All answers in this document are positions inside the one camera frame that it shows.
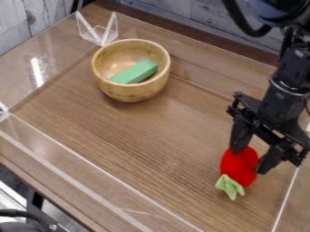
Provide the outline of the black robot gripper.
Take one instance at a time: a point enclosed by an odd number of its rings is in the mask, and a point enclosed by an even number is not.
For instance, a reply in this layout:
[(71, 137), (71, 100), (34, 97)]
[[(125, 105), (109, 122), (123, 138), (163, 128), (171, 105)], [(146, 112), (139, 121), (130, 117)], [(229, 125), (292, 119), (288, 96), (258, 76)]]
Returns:
[(310, 82), (293, 85), (272, 79), (262, 100), (243, 92), (235, 92), (234, 98), (226, 110), (234, 118), (229, 143), (233, 153), (242, 152), (257, 136), (269, 144), (256, 166), (258, 174), (266, 174), (281, 161), (300, 167), (310, 151), (310, 139), (298, 122), (310, 98)]

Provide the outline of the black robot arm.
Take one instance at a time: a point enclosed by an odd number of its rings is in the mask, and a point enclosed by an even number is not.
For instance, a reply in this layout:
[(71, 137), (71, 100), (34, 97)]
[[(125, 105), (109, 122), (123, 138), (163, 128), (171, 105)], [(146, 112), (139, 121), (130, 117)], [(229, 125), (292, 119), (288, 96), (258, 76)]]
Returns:
[(273, 28), (284, 31), (278, 68), (273, 73), (264, 99), (234, 93), (227, 113), (234, 124), (230, 149), (245, 150), (254, 136), (268, 144), (254, 171), (266, 174), (282, 161), (300, 166), (310, 152), (310, 138), (300, 118), (310, 115), (310, 0), (246, 0), (262, 22), (252, 28), (237, 0), (222, 0), (241, 31), (252, 37), (265, 36)]

